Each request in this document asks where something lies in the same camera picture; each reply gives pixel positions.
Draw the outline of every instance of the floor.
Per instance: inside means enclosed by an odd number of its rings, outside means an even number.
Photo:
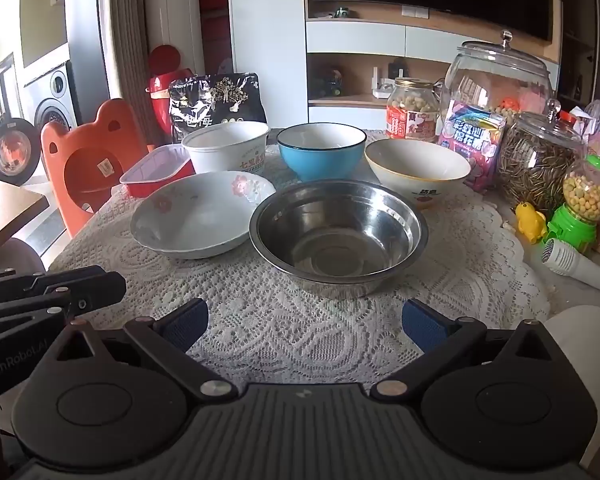
[[[71,238],[69,238],[69,233],[61,223],[58,225],[58,222],[55,222],[51,227],[45,225],[45,221],[47,221],[46,224],[49,224],[49,221],[52,220],[51,217],[58,216],[59,212],[51,183],[46,180],[44,174],[42,176],[34,175],[22,187],[45,195],[49,202],[49,207],[24,226],[14,237],[26,241],[35,248],[42,262],[45,264],[45,269],[48,269],[49,265],[66,247]]]

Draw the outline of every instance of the window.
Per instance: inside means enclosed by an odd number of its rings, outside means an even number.
[[[22,117],[13,54],[0,62],[0,113],[7,117]]]

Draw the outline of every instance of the sunflower seeds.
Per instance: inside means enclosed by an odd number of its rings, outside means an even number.
[[[511,205],[530,202],[550,218],[564,202],[562,180],[575,159],[573,150],[513,126],[500,147],[498,189]]]

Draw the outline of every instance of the jar of peanuts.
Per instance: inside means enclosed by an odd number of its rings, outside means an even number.
[[[565,206],[579,220],[600,222],[600,156],[576,160],[562,182]]]
[[[386,103],[386,134],[392,139],[433,142],[439,114],[440,102],[432,82],[398,77]]]

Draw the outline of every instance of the black snack bag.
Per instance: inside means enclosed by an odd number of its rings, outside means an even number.
[[[173,142],[200,128],[234,121],[267,122],[254,73],[193,76],[169,85]]]

